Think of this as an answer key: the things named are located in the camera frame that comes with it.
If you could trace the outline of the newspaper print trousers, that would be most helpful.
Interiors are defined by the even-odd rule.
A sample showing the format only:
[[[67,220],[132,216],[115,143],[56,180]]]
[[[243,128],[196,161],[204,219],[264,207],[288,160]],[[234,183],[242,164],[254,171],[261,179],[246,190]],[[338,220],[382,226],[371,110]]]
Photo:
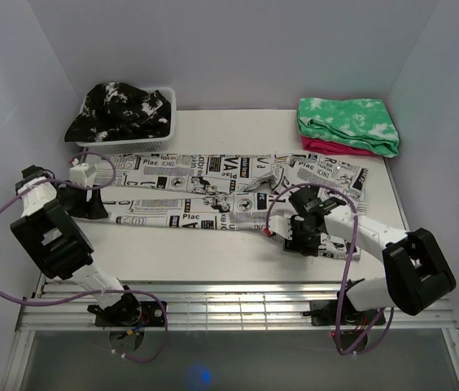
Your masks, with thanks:
[[[121,225],[210,230],[258,230],[267,217],[290,218],[288,203],[299,183],[347,195],[365,211],[365,167],[318,154],[124,154],[95,165],[107,221]]]

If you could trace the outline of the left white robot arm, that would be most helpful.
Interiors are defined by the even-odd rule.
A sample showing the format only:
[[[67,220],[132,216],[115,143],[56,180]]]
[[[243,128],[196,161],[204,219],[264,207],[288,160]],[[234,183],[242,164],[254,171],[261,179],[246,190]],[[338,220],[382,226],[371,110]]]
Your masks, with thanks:
[[[68,280],[91,292],[96,300],[88,311],[115,326],[132,326],[142,320],[142,307],[129,287],[94,263],[94,248],[74,218],[108,217],[101,191],[94,187],[96,169],[89,164],[71,168],[78,185],[53,183],[53,173],[31,165],[15,185],[23,212],[11,232],[49,279]]]

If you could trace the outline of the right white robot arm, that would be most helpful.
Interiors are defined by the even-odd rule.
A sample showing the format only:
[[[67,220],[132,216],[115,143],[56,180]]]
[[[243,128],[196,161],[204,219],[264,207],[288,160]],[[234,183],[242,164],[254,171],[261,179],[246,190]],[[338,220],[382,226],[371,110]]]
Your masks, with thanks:
[[[453,291],[457,281],[434,235],[423,228],[406,231],[361,216],[342,197],[321,200],[317,187],[302,187],[288,200],[295,210],[286,245],[307,252],[320,235],[355,241],[381,262],[384,276],[346,283],[336,311],[345,323],[356,323],[367,310],[396,307],[415,316]]]

